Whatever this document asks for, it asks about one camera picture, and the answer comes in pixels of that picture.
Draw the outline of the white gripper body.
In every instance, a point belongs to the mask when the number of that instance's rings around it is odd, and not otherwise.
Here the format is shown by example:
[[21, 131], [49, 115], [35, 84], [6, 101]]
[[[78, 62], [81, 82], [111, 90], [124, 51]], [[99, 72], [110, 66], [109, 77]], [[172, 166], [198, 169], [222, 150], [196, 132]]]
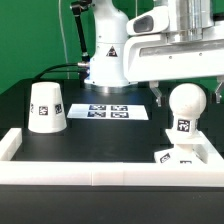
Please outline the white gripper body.
[[224, 76], [224, 12], [156, 6], [126, 30], [123, 68], [131, 82]]

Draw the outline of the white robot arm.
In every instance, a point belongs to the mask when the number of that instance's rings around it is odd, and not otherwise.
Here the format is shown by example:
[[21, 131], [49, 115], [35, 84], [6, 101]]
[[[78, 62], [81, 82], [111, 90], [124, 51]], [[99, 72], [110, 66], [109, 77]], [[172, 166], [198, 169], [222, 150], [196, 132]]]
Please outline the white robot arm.
[[112, 0], [93, 0], [96, 50], [88, 87], [102, 92], [147, 82], [162, 104], [159, 83], [215, 77], [214, 100], [224, 91], [224, 13], [211, 0], [153, 0], [152, 10], [133, 19]]

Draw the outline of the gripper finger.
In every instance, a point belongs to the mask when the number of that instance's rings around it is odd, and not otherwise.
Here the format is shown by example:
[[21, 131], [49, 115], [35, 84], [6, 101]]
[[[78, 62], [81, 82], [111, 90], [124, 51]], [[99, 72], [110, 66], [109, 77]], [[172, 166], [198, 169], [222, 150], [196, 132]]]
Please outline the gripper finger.
[[149, 82], [149, 88], [153, 92], [153, 94], [156, 97], [156, 102], [158, 106], [162, 105], [162, 93], [159, 89], [159, 82], [158, 81], [150, 81]]
[[224, 90], [224, 75], [217, 77], [217, 87], [212, 94], [212, 98], [215, 103], [219, 104], [221, 102], [222, 98], [221, 94], [223, 90]]

